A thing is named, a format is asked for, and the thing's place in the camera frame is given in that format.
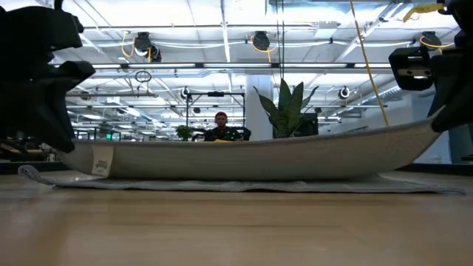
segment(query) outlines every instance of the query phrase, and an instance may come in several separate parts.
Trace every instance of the desk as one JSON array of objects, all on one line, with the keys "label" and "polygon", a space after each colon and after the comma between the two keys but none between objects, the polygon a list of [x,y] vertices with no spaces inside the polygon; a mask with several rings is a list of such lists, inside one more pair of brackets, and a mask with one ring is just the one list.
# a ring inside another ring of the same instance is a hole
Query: desk
[{"label": "desk", "polygon": [[473,177],[387,175],[468,195],[51,189],[0,176],[0,265],[472,265]]}]

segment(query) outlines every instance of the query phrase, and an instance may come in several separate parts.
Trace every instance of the snake plant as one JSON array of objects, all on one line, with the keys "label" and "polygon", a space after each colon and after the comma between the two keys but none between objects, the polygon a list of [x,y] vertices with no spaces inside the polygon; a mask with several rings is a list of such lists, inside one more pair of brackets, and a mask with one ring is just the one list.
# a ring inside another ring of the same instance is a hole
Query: snake plant
[{"label": "snake plant", "polygon": [[259,101],[261,102],[263,109],[266,111],[271,125],[273,125],[274,135],[276,138],[291,137],[300,127],[302,122],[301,110],[309,104],[309,101],[317,88],[318,86],[310,92],[310,95],[307,98],[303,99],[303,82],[295,86],[291,93],[286,81],[281,79],[279,102],[276,107],[272,100],[262,96],[254,86],[254,89],[258,93]]}]

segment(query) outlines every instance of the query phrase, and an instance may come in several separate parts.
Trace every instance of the man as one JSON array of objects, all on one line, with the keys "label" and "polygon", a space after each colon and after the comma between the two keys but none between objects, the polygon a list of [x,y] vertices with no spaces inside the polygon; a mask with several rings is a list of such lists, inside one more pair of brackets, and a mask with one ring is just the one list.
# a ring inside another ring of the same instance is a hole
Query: man
[{"label": "man", "polygon": [[242,139],[242,136],[231,127],[227,126],[228,117],[224,112],[218,112],[215,115],[215,123],[217,127],[215,129],[208,130],[204,136],[204,141],[215,141],[215,140],[227,140],[235,141]]}]

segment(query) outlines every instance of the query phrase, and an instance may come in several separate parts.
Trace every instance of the white label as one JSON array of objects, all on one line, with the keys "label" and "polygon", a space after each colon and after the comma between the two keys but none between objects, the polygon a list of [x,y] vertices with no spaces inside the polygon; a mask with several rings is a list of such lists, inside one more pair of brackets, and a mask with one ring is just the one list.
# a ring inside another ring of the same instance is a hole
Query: white label
[{"label": "white label", "polygon": [[113,161],[113,146],[92,145],[92,152],[94,153],[92,174],[108,177]]}]

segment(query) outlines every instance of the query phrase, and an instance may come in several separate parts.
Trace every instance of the green plant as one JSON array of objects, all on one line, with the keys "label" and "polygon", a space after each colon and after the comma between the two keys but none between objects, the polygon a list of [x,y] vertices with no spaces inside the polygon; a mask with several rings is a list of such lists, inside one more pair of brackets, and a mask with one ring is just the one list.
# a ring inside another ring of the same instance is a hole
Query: green plant
[{"label": "green plant", "polygon": [[183,139],[183,141],[187,141],[190,137],[192,137],[194,130],[188,126],[181,125],[176,128],[176,133],[179,138]]},{"label": "green plant", "polygon": [[317,88],[318,86],[310,92],[310,95],[307,98],[303,99],[303,82],[295,86],[291,93],[286,81],[281,79],[279,103],[276,107],[272,100],[262,96],[254,86],[254,89],[258,93],[259,101],[261,102],[263,109],[266,111],[271,125],[273,125],[276,138],[291,137],[300,127],[302,122],[301,110],[309,104],[309,101]]}]

